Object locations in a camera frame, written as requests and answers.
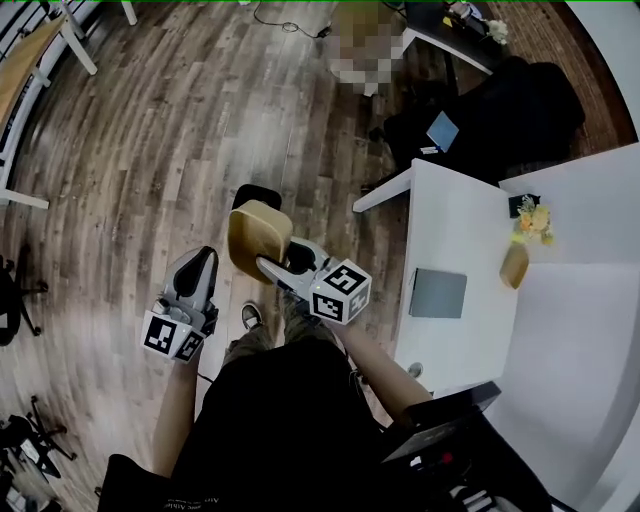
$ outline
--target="gray tablet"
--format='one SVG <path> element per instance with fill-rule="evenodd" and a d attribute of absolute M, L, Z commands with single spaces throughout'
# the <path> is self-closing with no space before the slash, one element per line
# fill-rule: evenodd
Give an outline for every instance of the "gray tablet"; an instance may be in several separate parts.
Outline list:
<path fill-rule="evenodd" d="M 419 268 L 413 282 L 409 314 L 427 318 L 460 318 L 467 276 Z"/>

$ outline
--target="desk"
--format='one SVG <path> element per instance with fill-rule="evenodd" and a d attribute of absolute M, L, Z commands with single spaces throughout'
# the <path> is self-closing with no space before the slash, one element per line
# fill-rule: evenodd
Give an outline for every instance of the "desk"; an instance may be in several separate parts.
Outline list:
<path fill-rule="evenodd" d="M 401 36 L 398 47 L 391 49 L 392 59 L 402 58 L 414 39 L 422 39 L 452 55 L 468 62 L 481 71 L 491 74 L 508 55 L 508 51 L 491 41 L 475 42 L 463 34 L 446 26 L 444 7 L 439 2 L 405 2 L 407 10 L 407 28 Z M 474 4 L 485 19 L 491 12 L 482 2 Z M 377 84 L 367 84 L 365 96 L 371 96 L 378 90 Z"/>
<path fill-rule="evenodd" d="M 89 74 L 96 74 L 98 69 L 76 38 L 66 16 L 61 16 L 41 25 L 18 42 L 0 66 L 0 135 L 6 129 L 9 118 L 30 75 L 33 75 L 41 86 L 49 87 L 49 79 L 40 72 L 37 64 L 58 33 L 62 34 L 62 37 L 64 37 Z M 20 122 L 24 123 L 28 112 L 18 112 L 18 114 L 22 114 Z M 11 139 L 8 139 L 7 146 L 11 146 L 12 142 Z M 44 209 L 49 207 L 48 201 L 7 190 L 10 169 L 7 169 L 6 165 L 4 167 L 5 171 L 0 176 L 0 199 L 8 199 Z"/>
<path fill-rule="evenodd" d="M 409 229 L 395 360 L 424 371 L 431 391 L 469 386 L 502 374 L 518 292 L 500 280 L 513 220 L 508 195 L 484 182 L 415 159 L 410 169 L 353 204 L 364 212 L 410 190 Z M 409 306 L 416 269 L 465 274 L 462 317 L 414 318 Z"/>

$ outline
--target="table leg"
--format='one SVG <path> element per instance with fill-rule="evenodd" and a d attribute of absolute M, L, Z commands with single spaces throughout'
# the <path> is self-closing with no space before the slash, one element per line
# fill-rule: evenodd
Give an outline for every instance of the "table leg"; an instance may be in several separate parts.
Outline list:
<path fill-rule="evenodd" d="M 413 169 L 407 169 L 353 203 L 353 211 L 361 213 L 411 188 Z"/>
<path fill-rule="evenodd" d="M 124 14 L 127 16 L 127 20 L 129 21 L 129 25 L 135 25 L 138 23 L 138 18 L 136 18 L 136 13 L 133 10 L 133 6 L 131 2 L 121 2 L 122 8 L 124 9 Z"/>
<path fill-rule="evenodd" d="M 84 39 L 84 30 L 82 30 L 82 27 L 80 27 L 80 23 L 78 23 L 78 20 L 73 17 L 71 9 L 69 9 L 69 6 L 65 4 L 64 1 L 60 2 L 60 9 L 62 9 L 62 12 L 67 15 L 67 19 L 69 20 L 71 28 L 73 29 L 73 33 L 76 35 L 76 37 L 78 39 Z"/>
<path fill-rule="evenodd" d="M 40 82 L 45 87 L 49 87 L 51 85 L 51 80 L 49 80 L 46 76 L 44 76 L 42 74 L 42 71 L 40 71 L 38 68 L 33 68 L 33 71 L 31 72 L 31 74 L 33 75 L 33 78 L 38 80 L 38 82 Z"/>
<path fill-rule="evenodd" d="M 49 201 L 38 199 L 37 197 L 33 196 L 28 196 L 26 194 L 20 194 L 19 192 L 14 192 L 13 190 L 0 190 L 0 199 L 8 199 L 9 201 L 13 201 L 15 203 L 35 206 L 36 208 L 42 208 L 43 210 L 49 209 Z"/>
<path fill-rule="evenodd" d="M 71 50 L 73 50 L 73 53 L 76 54 L 76 57 L 78 57 L 78 60 L 82 63 L 89 74 L 95 75 L 98 72 L 98 68 L 93 63 L 86 50 L 82 47 L 80 41 L 78 41 L 78 38 L 73 33 L 71 25 L 69 25 L 69 23 L 63 23 L 62 28 L 60 29 L 60 33 L 62 34 L 62 37 L 65 38 L 67 44 L 69 45 Z"/>
<path fill-rule="evenodd" d="M 416 38 L 415 30 L 409 27 L 404 29 L 404 32 L 402 33 L 402 53 L 407 51 L 407 48 L 409 48 L 409 45 L 413 42 L 415 38 Z"/>

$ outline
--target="white wall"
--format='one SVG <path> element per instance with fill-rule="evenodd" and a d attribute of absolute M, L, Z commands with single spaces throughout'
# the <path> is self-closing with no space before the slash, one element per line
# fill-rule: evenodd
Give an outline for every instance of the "white wall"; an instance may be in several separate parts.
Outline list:
<path fill-rule="evenodd" d="M 540 195 L 551 207 L 556 244 L 532 246 L 532 262 L 640 263 L 640 144 L 511 178 L 500 188 Z"/>
<path fill-rule="evenodd" d="M 638 407 L 639 291 L 639 266 L 557 264 L 531 266 L 520 291 L 503 394 L 487 416 L 574 508 Z"/>
<path fill-rule="evenodd" d="M 640 8 L 633 2 L 567 2 L 607 62 L 640 133 Z"/>
<path fill-rule="evenodd" d="M 568 5 L 640 133 L 640 9 Z M 531 248 L 503 396 L 488 414 L 557 498 L 581 512 L 632 510 L 640 492 L 640 144 L 501 188 L 541 195 L 557 243 Z"/>

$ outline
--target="person's arm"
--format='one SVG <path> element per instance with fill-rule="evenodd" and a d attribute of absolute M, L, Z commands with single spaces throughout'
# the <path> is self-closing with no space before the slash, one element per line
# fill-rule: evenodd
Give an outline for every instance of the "person's arm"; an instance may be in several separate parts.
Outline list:
<path fill-rule="evenodd" d="M 171 477 L 180 451 L 193 427 L 198 352 L 189 364 L 174 363 L 167 391 L 162 400 L 160 416 L 153 434 L 153 473 Z"/>
<path fill-rule="evenodd" d="M 431 393 L 404 371 L 356 325 L 327 322 L 367 379 L 382 407 L 394 421 L 404 421 L 407 407 L 432 399 Z"/>

